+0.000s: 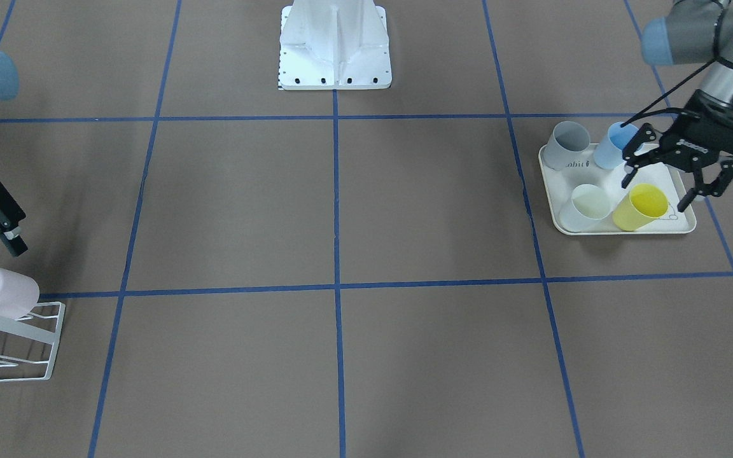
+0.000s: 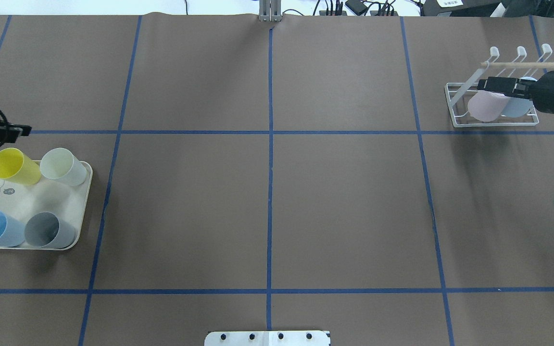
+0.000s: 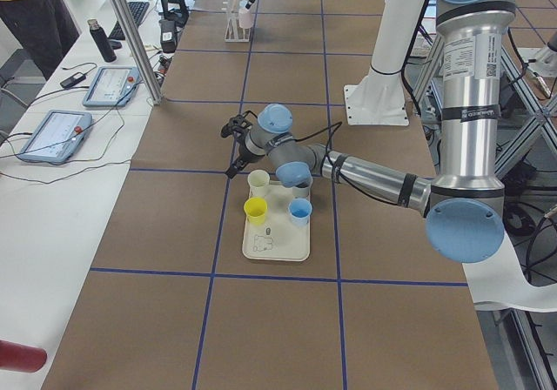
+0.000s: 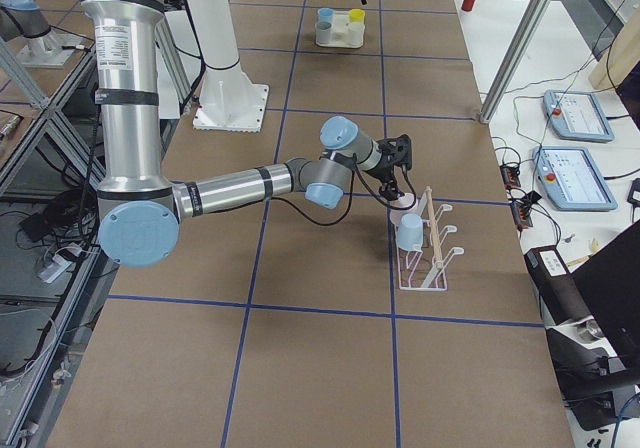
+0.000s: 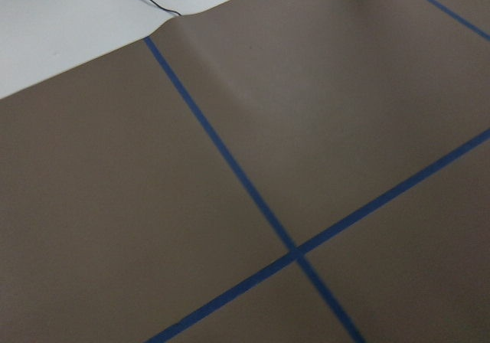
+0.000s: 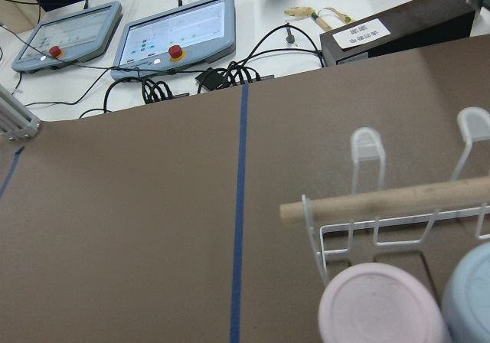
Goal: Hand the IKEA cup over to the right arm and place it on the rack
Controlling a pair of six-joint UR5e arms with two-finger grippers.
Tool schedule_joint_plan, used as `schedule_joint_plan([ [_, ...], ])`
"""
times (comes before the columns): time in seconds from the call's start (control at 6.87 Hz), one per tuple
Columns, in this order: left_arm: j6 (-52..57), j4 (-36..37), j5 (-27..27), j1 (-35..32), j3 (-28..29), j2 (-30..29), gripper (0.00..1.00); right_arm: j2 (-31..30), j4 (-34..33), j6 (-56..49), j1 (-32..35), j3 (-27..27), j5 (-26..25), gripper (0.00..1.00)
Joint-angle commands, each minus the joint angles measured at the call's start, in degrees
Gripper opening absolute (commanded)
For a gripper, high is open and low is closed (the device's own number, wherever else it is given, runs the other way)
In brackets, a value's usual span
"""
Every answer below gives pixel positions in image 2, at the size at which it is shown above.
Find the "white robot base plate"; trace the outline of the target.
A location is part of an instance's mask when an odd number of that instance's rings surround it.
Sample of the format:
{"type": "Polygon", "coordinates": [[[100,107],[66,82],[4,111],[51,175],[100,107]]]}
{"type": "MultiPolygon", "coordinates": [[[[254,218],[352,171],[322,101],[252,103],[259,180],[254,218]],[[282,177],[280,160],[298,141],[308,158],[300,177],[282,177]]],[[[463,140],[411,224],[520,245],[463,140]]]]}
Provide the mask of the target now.
{"type": "Polygon", "coordinates": [[[216,331],[205,337],[205,346],[330,346],[329,331],[216,331]]]}

